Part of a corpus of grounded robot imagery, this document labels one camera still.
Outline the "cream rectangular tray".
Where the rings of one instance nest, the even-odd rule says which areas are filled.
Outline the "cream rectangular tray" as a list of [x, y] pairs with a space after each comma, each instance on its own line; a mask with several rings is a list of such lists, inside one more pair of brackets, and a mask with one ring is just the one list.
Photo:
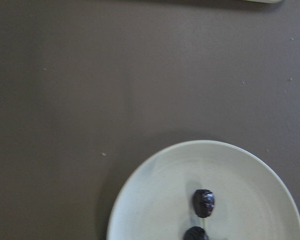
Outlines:
[[281, 2], [282, 0], [244, 0], [248, 2], [256, 2], [256, 3], [265, 3], [265, 4], [276, 4]]

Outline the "cream round plate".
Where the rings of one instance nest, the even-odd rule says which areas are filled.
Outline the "cream round plate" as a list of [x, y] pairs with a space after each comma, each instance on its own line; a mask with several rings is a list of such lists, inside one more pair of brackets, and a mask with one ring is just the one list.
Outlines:
[[[196, 190], [214, 194], [207, 218]], [[111, 211], [109, 240], [181, 240], [203, 228], [211, 240], [300, 240], [300, 214], [285, 184], [262, 160], [231, 144], [193, 140], [149, 157], [128, 178]]]

